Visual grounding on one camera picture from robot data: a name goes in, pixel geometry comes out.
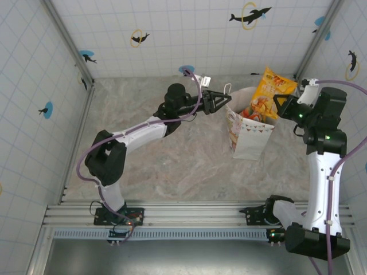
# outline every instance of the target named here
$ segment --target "gray marble surface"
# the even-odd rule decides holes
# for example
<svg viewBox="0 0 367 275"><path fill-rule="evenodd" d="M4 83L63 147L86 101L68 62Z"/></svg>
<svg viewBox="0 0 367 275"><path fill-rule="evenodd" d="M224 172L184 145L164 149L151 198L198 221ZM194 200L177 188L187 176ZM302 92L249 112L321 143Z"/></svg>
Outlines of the gray marble surface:
<svg viewBox="0 0 367 275"><path fill-rule="evenodd" d="M260 76L215 76L210 89L222 91L232 83L236 91L256 87L259 81ZM121 131L150 117L172 83L197 93L194 83L182 76L98 79L78 158L99 131ZM233 159L224 110L208 116L199 113L172 135L129 154L120 179L122 194L125 199L159 201L263 200L271 194L306 200L306 146L292 133L293 127L293 122L279 119L258 161ZM84 164L81 173L89 175ZM98 195L93 183L76 176L74 167L65 199L82 198Z"/></svg>

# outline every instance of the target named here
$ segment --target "paper bag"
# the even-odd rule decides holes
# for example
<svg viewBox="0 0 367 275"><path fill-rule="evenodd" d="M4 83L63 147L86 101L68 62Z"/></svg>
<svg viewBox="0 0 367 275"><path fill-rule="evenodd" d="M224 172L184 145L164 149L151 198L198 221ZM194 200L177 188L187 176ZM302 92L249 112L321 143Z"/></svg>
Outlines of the paper bag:
<svg viewBox="0 0 367 275"><path fill-rule="evenodd" d="M266 123L246 119L238 113L250 105L255 87L231 93L232 100L225 106L229 141L235 159L258 160L274 130L276 120Z"/></svg>

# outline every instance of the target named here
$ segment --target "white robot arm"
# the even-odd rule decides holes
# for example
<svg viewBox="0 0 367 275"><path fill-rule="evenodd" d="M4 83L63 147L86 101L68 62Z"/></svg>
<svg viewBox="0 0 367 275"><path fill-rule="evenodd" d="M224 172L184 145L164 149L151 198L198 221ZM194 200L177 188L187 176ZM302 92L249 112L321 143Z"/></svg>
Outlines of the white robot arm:
<svg viewBox="0 0 367 275"><path fill-rule="evenodd" d="M195 77L200 88L208 87L210 77ZM231 97L225 93L204 90L196 112L203 111L206 115L215 113L230 100ZM165 95L165 102L149 119L124 131L109 133L103 130L97 134L93 145L113 136L121 136L95 148L85 159L85 165L91 175L97 177L103 198L113 211L118 212L125 206L118 180L124 170L126 155L146 143L173 133L181 125L179 117L190 114L197 102L198 96L191 97L182 84L172 84Z"/></svg>
<svg viewBox="0 0 367 275"><path fill-rule="evenodd" d="M338 129L340 114L346 103L346 93L325 87L318 93L315 79L308 80L300 98L275 95L278 115L296 122L303 128L303 142L307 145L310 165L310 195L306 216L296 210L290 198L270 196L265 205L242 210L248 225L282 225L283 240L289 252L309 257L327 259L326 235L330 225L332 257L349 251L350 241L342 238L339 221L339 182L342 165L330 176L335 165L346 155L347 137ZM333 188L329 193L329 181ZM331 216L327 218L327 209Z"/></svg>

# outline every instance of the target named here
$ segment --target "snack bag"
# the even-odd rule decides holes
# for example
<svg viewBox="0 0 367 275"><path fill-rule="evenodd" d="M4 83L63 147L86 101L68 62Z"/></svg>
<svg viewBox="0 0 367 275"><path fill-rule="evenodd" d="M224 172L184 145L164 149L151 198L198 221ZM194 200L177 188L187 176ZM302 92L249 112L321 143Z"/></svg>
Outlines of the snack bag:
<svg viewBox="0 0 367 275"><path fill-rule="evenodd" d="M278 76L269 67L265 68L263 78L251 100L251 107L264 117L277 119L274 95L290 95L297 83L285 77Z"/></svg>

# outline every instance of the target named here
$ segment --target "purple cable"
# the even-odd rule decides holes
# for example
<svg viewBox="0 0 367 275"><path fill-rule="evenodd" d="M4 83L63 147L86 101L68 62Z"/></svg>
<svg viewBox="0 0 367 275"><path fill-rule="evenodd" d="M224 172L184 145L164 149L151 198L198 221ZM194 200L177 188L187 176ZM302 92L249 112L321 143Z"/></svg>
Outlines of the purple cable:
<svg viewBox="0 0 367 275"><path fill-rule="evenodd" d="M356 88L360 90L362 93L367 95L367 90L354 84L349 83L342 80L318 80L316 81L317 84L343 84L347 86L351 86L353 88ZM330 173L330 176L334 176L337 170L339 169L340 165L343 164L343 162L350 159L352 155L354 155L359 149L363 147L363 145L367 142L367 137L353 150L351 150L346 156L338 161L338 163L335 165L333 170ZM327 214L326 218L328 221L331 220L331 208L332 208L332 201L333 201L333 181L329 181L329 189L328 189L328 199L327 199ZM327 247L327 265L328 265L328 275L333 274L333 259L331 258L331 239L330 239L330 225L326 225L326 247Z"/></svg>
<svg viewBox="0 0 367 275"><path fill-rule="evenodd" d="M94 178L86 178L86 177L82 176L82 174L80 173L80 166L81 166L81 163L83 162L83 159L85 159L85 157L86 157L86 156L87 156L91 151L93 151L95 148L97 148L97 147L101 146L101 145L102 145L102 144L104 144L104 143L110 142L110 141L112 141L112 140L114 140L114 139L118 139L118 138L120 138L120 137L122 137L122 136L128 135L128 134L130 134L130 133L132 133L132 132L135 132L135 131L137 131L137 130L139 130L139 129L141 129L141 128L148 127L149 125L152 125L152 124L158 124L158 123L170 123L170 122L182 121L182 120L187 119L189 116L193 115L193 114L196 112L196 110L197 110L197 108L199 107L199 105L200 105L200 99L201 99L201 88L200 88L200 84L199 84L199 82L198 82L198 80L197 80L196 76L193 74L193 72L192 72L191 70L189 70L188 68L184 67L184 68L182 68L182 71L183 71L183 73L184 73L184 74L186 74L186 76L190 76L190 77L192 77L192 78L193 78L193 80L195 81L196 87L197 87L197 92L198 92L198 97L197 97L196 105L195 105L194 109L193 109L190 113L188 113L187 115L185 115L185 116L183 116L183 117L180 117L180 118L178 118L178 119L167 119L167 120L159 120L159 119L158 119L158 120L154 120L154 121L152 121L152 122L149 122L149 124L141 124L141 125L138 125L138 126L134 127L133 129L130 129L129 131L126 131L125 133L121 133L120 135L115 135L115 136L109 137L109 138L107 138L107 139L104 139L104 140L102 140L102 141L100 141L100 142L98 142L98 143L94 144L94 145L93 145L91 148L89 148L88 150L86 150L86 152L84 152L84 153L82 154L82 156L80 157L80 159L78 160L78 162L77 162L77 164L76 164L76 174L77 174L77 176L78 176L80 179L82 179L82 180L84 180L84 181L86 181L86 182L94 182L94 183L96 183L96 184L98 185L98 193L99 193L99 196L101 197L101 200L102 200L102 203L103 203L104 207L105 207L105 208L107 208L107 210L108 210L108 211L110 211L110 212L114 213L115 215L117 215L117 216L119 216L119 217L121 217L121 218L123 218L123 219L128 220L128 221L131 223L131 231L130 231L129 235L128 235L128 236L126 236L126 238L125 238L123 241L121 241L120 243L124 243L124 242L126 242L126 241L127 241L127 240L132 236L132 234L133 234L133 232L134 232L134 229L135 229L134 222L133 222L131 219L129 219L127 216L122 215L122 214L120 214L120 213L116 212L115 210L113 210L113 209L112 209L112 208L107 204L106 200L105 200L105 199L104 199L104 197L103 197L102 188L101 188L101 185L99 184L99 182L98 182L96 179L94 179Z"/></svg>
<svg viewBox="0 0 367 275"><path fill-rule="evenodd" d="M312 265L314 266L314 268L316 269L317 274L318 274L318 275L322 275L321 270L320 270L320 268L317 266L317 264L316 264L315 260L314 260L313 258L311 258L311 257L309 257L309 259L310 259L310 261L311 261Z"/></svg>

